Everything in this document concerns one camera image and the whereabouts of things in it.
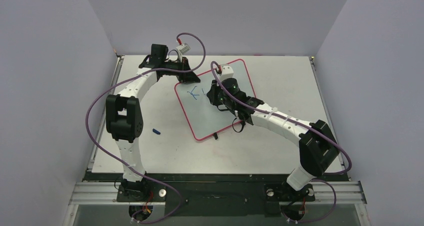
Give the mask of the pink framed whiteboard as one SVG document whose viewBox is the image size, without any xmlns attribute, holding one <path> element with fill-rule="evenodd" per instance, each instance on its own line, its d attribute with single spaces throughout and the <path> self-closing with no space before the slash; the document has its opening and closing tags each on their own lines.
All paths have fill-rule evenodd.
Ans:
<svg viewBox="0 0 424 226">
<path fill-rule="evenodd" d="M 200 73 L 198 77 L 199 83 L 177 83 L 174 91 L 194 139 L 203 141 L 231 128 L 235 116 L 228 111 L 220 111 L 224 107 L 212 105 L 207 98 L 207 92 L 215 79 L 212 71 Z"/>
</svg>

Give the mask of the blue marker cap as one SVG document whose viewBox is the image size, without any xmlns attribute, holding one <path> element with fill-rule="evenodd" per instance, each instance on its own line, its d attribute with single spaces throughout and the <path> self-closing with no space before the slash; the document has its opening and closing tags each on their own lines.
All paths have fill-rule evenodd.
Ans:
<svg viewBox="0 0 424 226">
<path fill-rule="evenodd" d="M 155 128 L 153 128 L 153 129 L 152 129 L 152 131 L 153 131 L 155 134 L 157 134 L 157 135 L 160 135 L 160 134 L 161 134 L 161 132 L 160 132 L 160 131 L 158 131 L 158 130 L 156 130 Z"/>
</svg>

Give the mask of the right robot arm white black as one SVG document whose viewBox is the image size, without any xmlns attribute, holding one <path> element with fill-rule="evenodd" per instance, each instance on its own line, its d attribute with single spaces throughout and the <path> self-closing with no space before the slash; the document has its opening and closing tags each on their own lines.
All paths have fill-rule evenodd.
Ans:
<svg viewBox="0 0 424 226">
<path fill-rule="evenodd" d="M 340 150 L 326 122 L 304 121 L 279 112 L 241 91 L 235 78 L 227 78 L 221 84 L 214 79 L 206 96 L 220 111 L 228 111 L 243 123 L 274 132 L 298 147 L 299 166 L 282 185 L 282 193 L 289 200 L 296 199 L 311 180 L 323 176 L 339 156 Z"/>
</svg>

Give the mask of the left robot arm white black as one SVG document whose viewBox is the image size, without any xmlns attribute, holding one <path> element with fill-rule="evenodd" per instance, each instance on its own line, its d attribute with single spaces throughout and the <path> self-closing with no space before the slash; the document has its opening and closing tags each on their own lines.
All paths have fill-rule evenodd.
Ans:
<svg viewBox="0 0 424 226">
<path fill-rule="evenodd" d="M 123 194 L 136 201 L 150 196 L 150 187 L 143 179 L 146 173 L 141 160 L 139 137 L 144 122 L 140 100 L 162 76 L 176 76 L 180 83 L 199 83 L 199 77 L 191 71 L 188 59 L 184 56 L 190 50 L 187 43 L 179 43 L 175 48 L 177 59 L 168 59 L 168 47 L 152 44 L 151 52 L 138 66 L 137 78 L 118 94 L 108 95 L 105 101 L 106 130 L 115 140 L 121 159 L 125 162 L 121 180 Z"/>
</svg>

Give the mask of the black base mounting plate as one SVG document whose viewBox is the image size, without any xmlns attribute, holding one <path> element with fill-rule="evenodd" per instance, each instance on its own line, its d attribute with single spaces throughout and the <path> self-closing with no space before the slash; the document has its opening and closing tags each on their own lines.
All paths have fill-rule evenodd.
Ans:
<svg viewBox="0 0 424 226">
<path fill-rule="evenodd" d="M 87 172 L 86 182 L 111 183 L 117 191 L 114 201 L 129 203 L 129 213 L 153 213 L 161 203 L 174 217 L 279 216 L 283 210 L 303 215 L 304 203 L 316 197 L 309 183 L 295 191 L 285 181 L 286 174 L 182 174 L 150 173 L 154 181 L 130 183 L 121 173 Z"/>
</svg>

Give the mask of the aluminium extrusion rail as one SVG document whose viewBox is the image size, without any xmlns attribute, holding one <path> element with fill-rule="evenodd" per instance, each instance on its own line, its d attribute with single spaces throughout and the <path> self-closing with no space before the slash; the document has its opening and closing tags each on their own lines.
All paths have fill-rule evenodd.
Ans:
<svg viewBox="0 0 424 226">
<path fill-rule="evenodd" d="M 315 204 L 331 203 L 333 192 L 322 182 L 312 182 Z M 331 181 L 337 204 L 366 204 L 359 181 Z M 118 201 L 119 192 L 112 182 L 78 182 L 73 189 L 70 205 L 141 205 L 143 201 Z"/>
</svg>

